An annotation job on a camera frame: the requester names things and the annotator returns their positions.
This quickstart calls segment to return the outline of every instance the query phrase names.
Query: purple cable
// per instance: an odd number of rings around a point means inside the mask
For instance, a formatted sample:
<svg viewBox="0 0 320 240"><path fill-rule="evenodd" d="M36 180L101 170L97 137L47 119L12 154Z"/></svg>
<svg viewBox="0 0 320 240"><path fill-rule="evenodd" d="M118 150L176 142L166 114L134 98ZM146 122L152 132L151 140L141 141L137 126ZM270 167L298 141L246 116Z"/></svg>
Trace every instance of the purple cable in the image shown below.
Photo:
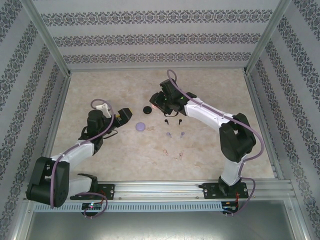
<svg viewBox="0 0 320 240"><path fill-rule="evenodd" d="M55 173L56 173L56 169L57 169L57 165L58 165L59 161L60 161L67 153L69 153L71 150L76 149L77 147L79 147L79 146L81 146L81 145L83 145L83 144L86 144L86 143L88 143L88 142L90 142L90 141L92 141L92 140L94 140L94 139L102 136L103 134L105 134L105 133L109 130L109 128L111 128L111 125L112 125L112 123L114 122L114 118L115 118L114 114L115 114L115 113L114 113L114 110L112 109L111 105L110 105L106 100L97 98L97 99L92 100L91 103L90 103L90 106L91 106L93 109L96 109L96 108L93 106L93 103L96 102L96 101L101 101L101 102L103 102L103 103L105 103L105 104L108 105L108 107L110 108L110 111L111 111L111 122L110 122L109 126L108 126L103 132L99 133L98 135L96 135L96 136L94 136L94 137L92 137L92 138L90 138L90 139L88 139L88 140L85 140L85 141L81 142L80 144L77 144L77 145L74 145L74 146L70 147L69 149L67 149L66 151L64 151L64 153L62 153L62 154L58 157L58 159L55 161L55 163L54 163L54 165L53 165L53 168L52 168L51 183L50 183L50 206L51 206L52 209L54 208Z"/></svg>
<svg viewBox="0 0 320 240"><path fill-rule="evenodd" d="M174 80L173 80L172 77L170 76L170 72L173 73L173 75L174 75ZM224 115L224 114L222 114L222 113L220 113L220 112L212 109L211 107L208 107L208 106L206 106L206 105L202 105L201 102L198 102L198 101L194 100L193 98L191 98L190 96L188 96L187 93L185 93L182 89L180 89L180 88L177 86L177 84L176 84L177 74L176 74L173 70L168 69L168 70L166 71L166 74L167 74L170 82L173 84L173 86L174 86L180 93L182 93L187 99L189 99L190 101L194 102L195 104L198 104L198 105L202 106L202 107L205 108L205 109L208 109L209 111L213 112L214 114L219 115L220 117L223 117L223 118L225 118L225 119L228 119L229 121L232 121L232 122L234 122L234 123L236 123L236 124L239 124L239 125L243 126L244 128L246 128L246 129L248 129L249 131L251 131L254 135L256 135L256 137L259 139L259 141L260 141L260 143L261 143L261 150L260 150L260 152L259 152L257 155L254 155L254 156L252 156L252 157L249 157L249 158L243 160L243 161L242 161L242 164L241 164L241 166L240 166L240 168L239 168L239 172L238 172L239 177L240 177L241 179L243 179L243 180L251 180L251 181L253 182L253 188L252 188L252 191L251 191L248 199L246 200L246 202L245 202L244 205L242 206L242 208L239 209L239 210L238 210L236 213L234 213L233 215L238 214L238 213L241 212L242 209L248 204L249 200L250 200L251 197L253 196L253 194L254 194L254 192L255 192L255 189L256 189L256 182L255 182L255 180L254 180L253 178L251 178L251 177L242 177L242 176L241 176L241 172L242 172L242 169L244 168L244 163L245 163L245 162L260 157L260 156L262 155L262 153L264 152L265 142L264 142L263 138L260 136L259 133L257 133L256 130L254 130L254 129L251 128L250 126L244 124L243 122L240 122L240 121L238 121L238 120L236 120L236 119L233 119L233 118L231 118L231 117L228 117L228 116L226 116L226 115Z"/></svg>
<svg viewBox="0 0 320 240"><path fill-rule="evenodd" d="M96 195L96 196L99 196L99 197L104 198L104 200L105 200L105 206L104 206L103 210L100 211L100 212L98 212L98 213L97 213L96 215L94 215L94 216L87 216L87 215L86 215L86 212L87 212L87 210L90 209L90 208L86 208L86 209L84 210L84 212L83 212L83 215L84 215L85 218L87 218L87 217L90 218L90 219L96 218L96 217L100 216L101 214L103 214L103 213L107 210L107 207L108 207L108 199L107 199L107 197L106 197L105 195L102 195L102 194L96 193L96 192L81 192L81 193L78 193L78 194L76 194L76 195Z"/></svg>

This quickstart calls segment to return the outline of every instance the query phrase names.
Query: purple wire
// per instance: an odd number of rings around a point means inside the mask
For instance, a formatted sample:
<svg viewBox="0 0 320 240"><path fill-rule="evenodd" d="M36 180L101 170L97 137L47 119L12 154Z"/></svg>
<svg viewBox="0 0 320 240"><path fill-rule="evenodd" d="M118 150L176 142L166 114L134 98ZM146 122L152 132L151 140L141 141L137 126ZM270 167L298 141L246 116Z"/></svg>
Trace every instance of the purple wire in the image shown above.
<svg viewBox="0 0 320 240"><path fill-rule="evenodd" d="M76 196L78 196L78 195L96 195L96 196L99 196L99 197L104 198L104 200L105 200L105 206L104 206L103 210L100 211L100 212L98 212L98 213L97 213L96 215L94 215L94 216L87 216L87 215L86 215L86 212L87 212L87 210L89 210L90 208L86 208L86 209L84 210L84 212L83 212L83 215L84 215L85 218L87 218L87 217L90 218L90 219L96 218L96 217L100 216L101 214L103 214L103 213L107 210L107 207L108 207L108 199L107 199L107 197L106 197L105 195L102 195L102 194L96 193L96 192L81 192L81 193L76 194Z"/></svg>
<svg viewBox="0 0 320 240"><path fill-rule="evenodd" d="M90 142L90 141L92 141L92 140L94 140L94 139L102 136L103 134L105 134L105 133L109 130L109 128L111 128L111 125L112 125L112 123L114 122L114 118L115 118L114 114L115 114L115 113L114 113L114 110L112 109L111 105L110 105L106 100L97 98L97 99L92 100L91 103L90 103L90 106L91 106L93 109L96 109L96 108L93 106L93 103L96 102L96 101L101 101L101 102L103 102L103 103L105 103L105 104L108 105L108 107L110 108L110 111L111 111L111 122L110 122L109 126L108 126L103 132L99 133L98 135L96 135L96 136L94 136L94 137L92 137L92 138L90 138L90 139L88 139L88 140L85 140L85 141L81 142L80 144L77 144L77 145L74 145L74 146L70 147L69 149L67 149L66 151L64 151L64 152L58 157L58 159L55 161L55 163L54 163L54 165L53 165L53 168L52 168L51 183L50 183L50 206L51 206L52 209L54 208L55 173L56 173L57 165L58 165L58 163L60 162L60 160L61 160L67 153L69 153L70 151L72 151L73 149L76 149L77 147L79 147L79 146L81 146L81 145L83 145L83 144L86 144L86 143L88 143L88 142Z"/></svg>
<svg viewBox="0 0 320 240"><path fill-rule="evenodd" d="M173 73L173 75L174 75L174 80L173 80L172 77L170 76L170 72ZM187 93L185 93L182 89L180 89L180 88L177 86L177 84L176 84L177 74L176 74L173 70L168 69L168 70L166 71L166 74L167 74L170 82L173 84L173 86L174 86L180 93L182 93L187 99L189 99L190 101L194 102L195 104L198 104L198 105L200 105L200 106L202 105L201 102L198 102L198 101L194 100L193 98L191 98L190 96L188 96ZM213 108L211 108L211 107L209 107L209 106L202 105L202 108L208 109L209 111L213 112L214 114L219 115L220 117L223 117L223 118L225 118L225 119L228 119L229 121L232 121L232 122L234 122L234 123L236 123L236 124L239 124L239 125L243 126L244 128L246 128L246 129L248 129L249 131L251 131L254 135L256 135L256 137L259 139L259 141L260 141L260 143L261 143L260 152L259 152L257 155L254 155L254 156L252 156L252 157L249 157L249 158L243 160L243 161L242 161L242 164L241 164L241 166L240 166L240 168L239 168L239 172L238 172L239 177L240 177L241 179L243 179L243 180L251 180L251 181L253 182L253 188L252 188L252 191L251 191L248 199L246 200L246 202L244 203L244 205L241 207L241 209L239 209L236 213L233 214L233 215L235 215L235 214L238 214L239 212L241 212L242 209L248 204L249 200L250 200L251 197L253 196L253 194L254 194L254 192L255 192L255 189L256 189L256 182L255 182L255 180L254 180L253 178L251 178L251 177L242 177L242 176L241 176L242 169L244 168L244 163L247 162L247 161L250 161L250 160L253 160L253 159L256 159L256 158L260 157L260 156L262 155L262 153L264 152L264 150L265 150L265 142L264 142L263 138L260 136L260 134L259 134L256 130L254 130L254 129L251 128L250 126L244 124L243 122L240 122L240 121L238 121L238 120L236 120L236 119L233 119L233 118L231 118L231 117L228 117L228 116L224 115L223 113L218 112L218 111L214 110Z"/></svg>

